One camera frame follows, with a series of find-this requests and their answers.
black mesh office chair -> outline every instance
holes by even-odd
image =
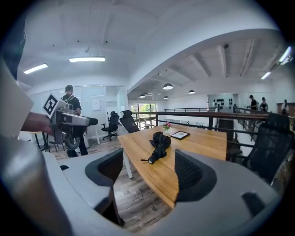
[[[120,118],[120,121],[122,125],[126,128],[128,133],[134,133],[139,131],[139,128],[135,124],[134,119],[132,117],[132,111],[126,110],[122,112],[123,112],[123,117]]]
[[[123,168],[123,149],[120,148],[106,156],[90,162],[85,168],[85,174],[89,179],[99,186],[111,188],[107,209],[96,209],[110,221],[123,226],[124,221],[119,217],[117,205],[114,197],[113,185],[116,182]]]
[[[103,137],[102,140],[109,137],[110,141],[112,141],[112,136],[115,136],[115,137],[118,136],[118,134],[115,133],[115,131],[118,129],[118,120],[119,120],[118,114],[115,112],[112,112],[109,127],[106,127],[106,124],[102,124],[103,128],[101,130],[109,133],[107,136]]]
[[[228,150],[227,156],[232,161],[236,157],[243,158],[243,166],[271,184],[293,143],[294,133],[289,129],[289,118],[272,113],[259,126],[255,145],[247,157],[241,156],[240,150]]]

window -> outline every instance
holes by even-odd
[[[156,104],[131,104],[131,111],[132,112],[156,112],[157,111],[157,105]],[[134,120],[139,127],[139,129],[143,130],[145,125],[152,124],[156,125],[155,120],[147,120],[145,118],[152,117],[150,114],[140,114],[138,117],[138,120],[136,120],[136,115],[132,114],[134,117]]]

ceiling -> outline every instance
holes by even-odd
[[[129,75],[128,61],[145,33],[181,0],[39,1],[26,18],[26,44],[18,80],[29,86],[46,80],[87,74]],[[69,58],[106,57],[104,63],[71,64]],[[42,63],[38,73],[23,71]]]
[[[189,89],[200,81],[243,79],[243,82],[260,82],[261,77],[285,52],[287,46],[282,38],[233,40],[199,52],[192,52],[169,67],[159,71],[141,83],[128,94],[129,100],[163,100],[188,95]],[[269,78],[288,73],[287,66],[278,67]],[[164,90],[165,83],[171,83],[173,89]],[[152,93],[153,96],[139,98],[140,94]]]

black umbrella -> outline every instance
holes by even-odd
[[[156,148],[148,160],[141,159],[141,161],[148,161],[149,164],[153,164],[159,158],[165,157],[166,149],[171,144],[171,138],[163,135],[163,132],[156,132],[153,134],[153,139],[150,143]]]

